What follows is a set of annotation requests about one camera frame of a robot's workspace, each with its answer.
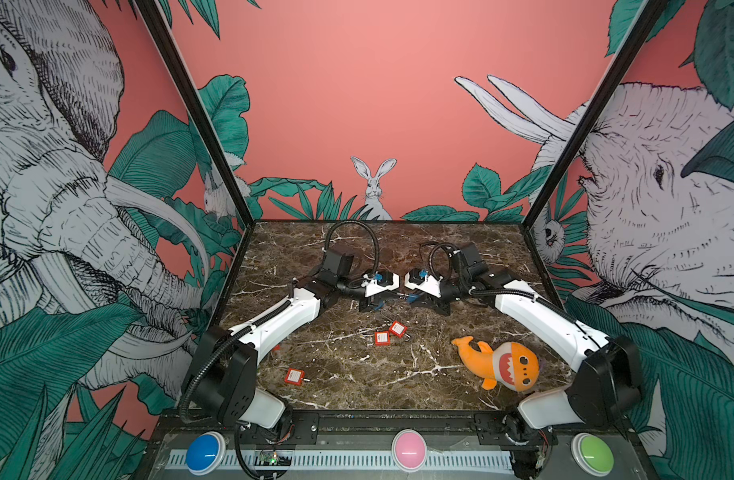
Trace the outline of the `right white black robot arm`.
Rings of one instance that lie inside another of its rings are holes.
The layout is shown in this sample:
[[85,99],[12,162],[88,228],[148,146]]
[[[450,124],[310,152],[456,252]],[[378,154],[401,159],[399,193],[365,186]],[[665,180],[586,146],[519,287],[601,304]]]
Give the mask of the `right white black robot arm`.
[[508,269],[487,265],[472,243],[441,248],[449,257],[451,277],[427,267],[414,268],[404,278],[405,286],[418,292],[419,303],[447,315],[452,302],[475,299],[537,335],[575,374],[568,385],[535,392],[537,358],[526,347],[510,343],[492,349],[481,343],[472,348],[470,336],[454,340],[461,360],[482,378],[484,388],[505,384],[525,393],[502,418],[501,429],[511,443],[526,445],[556,425],[616,426],[641,401],[641,358],[630,338],[612,338],[573,319]]

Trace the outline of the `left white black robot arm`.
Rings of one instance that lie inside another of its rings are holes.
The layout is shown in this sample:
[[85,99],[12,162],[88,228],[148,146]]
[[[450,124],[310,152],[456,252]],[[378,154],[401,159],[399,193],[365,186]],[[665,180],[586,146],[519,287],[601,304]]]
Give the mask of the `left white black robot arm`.
[[[353,256],[338,250],[332,237],[338,228],[356,225],[372,241],[372,268],[350,276]],[[380,245],[364,221],[343,220],[328,230],[321,263],[309,275],[294,279],[284,299],[235,327],[214,326],[201,337],[182,384],[178,415],[185,424],[215,419],[224,426],[254,424],[281,436],[291,428],[292,408],[281,397],[258,387],[261,361],[299,328],[313,322],[342,298],[370,307],[399,288],[399,276],[379,269]]]

